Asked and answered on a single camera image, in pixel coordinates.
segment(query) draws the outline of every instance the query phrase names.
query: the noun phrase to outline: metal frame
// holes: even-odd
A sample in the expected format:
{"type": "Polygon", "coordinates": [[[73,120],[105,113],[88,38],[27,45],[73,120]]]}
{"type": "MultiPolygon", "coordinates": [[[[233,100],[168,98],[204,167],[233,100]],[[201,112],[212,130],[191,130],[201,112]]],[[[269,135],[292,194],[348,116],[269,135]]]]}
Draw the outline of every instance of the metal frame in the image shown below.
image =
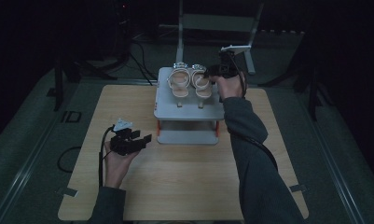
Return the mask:
{"type": "MultiPolygon", "coordinates": [[[[249,17],[230,17],[230,16],[214,16],[214,15],[196,15],[184,14],[183,0],[179,2],[178,13],[178,46],[175,56],[175,62],[182,62],[184,55],[184,29],[204,29],[204,30],[222,30],[222,31],[242,31],[249,32],[250,38],[247,45],[252,47],[256,30],[259,25],[259,19],[262,14],[264,4],[259,4],[258,11],[254,18],[249,17]]],[[[254,68],[253,59],[251,57],[251,49],[244,52],[244,59],[247,65],[248,74],[254,75],[256,69],[254,68]]]]}

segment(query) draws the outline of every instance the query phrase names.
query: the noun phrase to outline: gray sleeve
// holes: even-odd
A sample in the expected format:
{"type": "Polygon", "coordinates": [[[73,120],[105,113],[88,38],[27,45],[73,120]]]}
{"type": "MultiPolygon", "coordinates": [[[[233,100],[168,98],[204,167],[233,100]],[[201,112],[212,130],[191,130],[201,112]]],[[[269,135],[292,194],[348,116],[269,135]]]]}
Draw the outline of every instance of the gray sleeve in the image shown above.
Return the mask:
{"type": "MultiPolygon", "coordinates": [[[[242,98],[223,102],[228,128],[240,136],[263,143],[268,132],[242,98]]],[[[230,136],[240,179],[239,200],[245,223],[304,223],[302,214],[268,155],[255,145],[230,136]]]]}
{"type": "Polygon", "coordinates": [[[120,224],[123,223],[123,207],[126,191],[100,187],[96,204],[89,224],[120,224]]]}

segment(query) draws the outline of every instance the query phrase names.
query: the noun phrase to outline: dark background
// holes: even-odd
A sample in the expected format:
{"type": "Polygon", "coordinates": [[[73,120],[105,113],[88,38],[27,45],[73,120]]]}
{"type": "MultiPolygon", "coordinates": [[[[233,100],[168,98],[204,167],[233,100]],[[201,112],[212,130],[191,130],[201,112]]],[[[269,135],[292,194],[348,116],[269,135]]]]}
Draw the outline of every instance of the dark background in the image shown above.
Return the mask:
{"type": "MultiPolygon", "coordinates": [[[[210,7],[189,2],[185,11],[191,13],[251,15],[244,7],[249,1],[208,1],[210,7]]],[[[108,53],[103,34],[114,25],[113,3],[0,0],[0,133],[35,83],[53,68],[59,49],[95,59],[108,53]],[[109,10],[106,17],[98,12],[100,3],[107,6],[102,10],[109,10]]],[[[130,19],[128,32],[139,26],[155,37],[159,23],[178,23],[177,1],[118,3],[128,7],[130,15],[121,15],[130,19]]],[[[259,30],[274,30],[279,35],[282,30],[306,32],[308,38],[301,42],[290,69],[307,60],[319,68],[319,81],[328,89],[374,172],[374,0],[269,0],[265,4],[259,30]]]]}

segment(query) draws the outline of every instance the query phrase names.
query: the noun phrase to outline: human hand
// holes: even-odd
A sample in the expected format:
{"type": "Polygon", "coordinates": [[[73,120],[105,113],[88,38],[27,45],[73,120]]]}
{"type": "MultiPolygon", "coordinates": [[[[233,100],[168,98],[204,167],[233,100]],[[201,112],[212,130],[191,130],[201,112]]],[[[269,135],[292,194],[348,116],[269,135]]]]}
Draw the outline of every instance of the human hand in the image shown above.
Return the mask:
{"type": "MultiPolygon", "coordinates": [[[[241,72],[242,83],[245,83],[245,75],[241,72]]],[[[210,80],[218,85],[218,93],[222,100],[229,97],[244,97],[240,76],[223,78],[219,76],[210,76],[210,80]]]]}
{"type": "Polygon", "coordinates": [[[105,157],[104,185],[109,188],[119,189],[123,178],[128,173],[132,160],[140,151],[133,152],[127,156],[121,156],[117,152],[111,151],[110,142],[105,142],[104,148],[107,153],[105,157]]]}

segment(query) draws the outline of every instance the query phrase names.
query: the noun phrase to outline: black cable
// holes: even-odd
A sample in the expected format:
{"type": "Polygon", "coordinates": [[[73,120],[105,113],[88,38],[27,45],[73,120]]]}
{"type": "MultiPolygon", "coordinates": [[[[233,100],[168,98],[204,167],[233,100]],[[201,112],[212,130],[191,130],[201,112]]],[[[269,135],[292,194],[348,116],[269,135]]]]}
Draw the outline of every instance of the black cable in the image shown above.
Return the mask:
{"type": "Polygon", "coordinates": [[[103,135],[103,139],[102,139],[102,145],[100,147],[100,152],[99,152],[99,187],[101,187],[103,185],[103,154],[104,154],[104,143],[105,143],[105,138],[107,137],[107,134],[108,132],[110,132],[111,130],[114,129],[114,125],[107,128],[107,130],[105,130],[105,133],[103,135]]]}
{"type": "Polygon", "coordinates": [[[134,56],[131,54],[131,57],[132,59],[137,63],[138,67],[140,68],[140,72],[141,74],[143,75],[143,77],[145,77],[145,79],[149,82],[149,85],[153,86],[152,85],[152,82],[149,80],[149,78],[145,75],[145,72],[143,71],[143,68],[141,67],[141,65],[137,62],[137,60],[134,58],[134,56]]]}
{"type": "Polygon", "coordinates": [[[279,171],[279,167],[277,166],[276,159],[274,158],[273,154],[271,154],[270,150],[267,147],[265,147],[265,145],[263,145],[262,143],[259,143],[254,138],[250,138],[250,137],[247,137],[247,136],[240,135],[240,134],[232,131],[231,129],[228,129],[228,132],[231,135],[233,135],[237,138],[240,138],[240,139],[242,139],[246,142],[249,142],[249,143],[253,144],[254,146],[258,147],[259,149],[261,149],[269,157],[271,163],[273,163],[274,168],[276,168],[277,172],[279,171]]]}
{"type": "Polygon", "coordinates": [[[239,78],[240,78],[240,82],[241,82],[241,84],[242,84],[242,97],[244,97],[245,94],[247,93],[247,88],[246,88],[246,85],[245,85],[244,79],[242,78],[242,73],[240,72],[239,67],[237,66],[237,64],[235,63],[235,61],[233,60],[233,58],[230,56],[230,54],[228,54],[228,56],[230,57],[230,59],[231,59],[232,62],[233,62],[233,65],[235,65],[235,67],[236,67],[236,69],[237,69],[237,74],[238,74],[238,76],[239,76],[239,78]]]}
{"type": "Polygon", "coordinates": [[[113,73],[113,72],[116,72],[117,70],[121,69],[122,67],[124,67],[126,65],[126,63],[128,62],[128,60],[129,60],[129,53],[127,54],[127,56],[125,56],[125,58],[117,57],[116,62],[107,64],[107,65],[104,65],[104,66],[101,66],[101,67],[97,67],[97,68],[102,70],[102,71],[105,71],[105,72],[108,72],[111,69],[117,68],[116,70],[111,71],[113,73]]]}
{"type": "Polygon", "coordinates": [[[143,64],[140,64],[143,66],[143,68],[145,69],[145,71],[152,77],[154,78],[155,80],[158,80],[157,77],[155,77],[150,71],[148,71],[148,69],[146,68],[146,65],[145,65],[145,53],[144,53],[144,48],[143,46],[138,43],[137,41],[132,41],[133,44],[136,44],[138,47],[140,47],[141,51],[142,51],[142,58],[143,58],[143,64]]]}
{"type": "Polygon", "coordinates": [[[141,69],[140,69],[140,67],[134,67],[134,66],[130,66],[130,65],[127,65],[127,64],[125,64],[125,67],[128,67],[128,68],[130,68],[130,69],[134,69],[134,70],[138,70],[138,71],[140,71],[141,72],[141,69]]]}
{"type": "Polygon", "coordinates": [[[67,152],[70,152],[72,150],[77,150],[77,149],[81,149],[81,147],[70,147],[70,148],[67,148],[63,153],[62,155],[59,157],[58,159],[58,162],[57,162],[57,165],[58,165],[58,168],[59,170],[63,171],[63,172],[66,172],[68,174],[71,174],[73,172],[73,170],[66,170],[64,168],[62,168],[62,165],[61,165],[61,161],[62,161],[62,157],[67,153],[67,152]]]}
{"type": "Polygon", "coordinates": [[[107,154],[105,154],[105,156],[103,157],[102,161],[105,160],[105,158],[106,158],[106,157],[107,157],[111,152],[113,152],[113,151],[109,151],[109,152],[107,152],[107,154]]]}

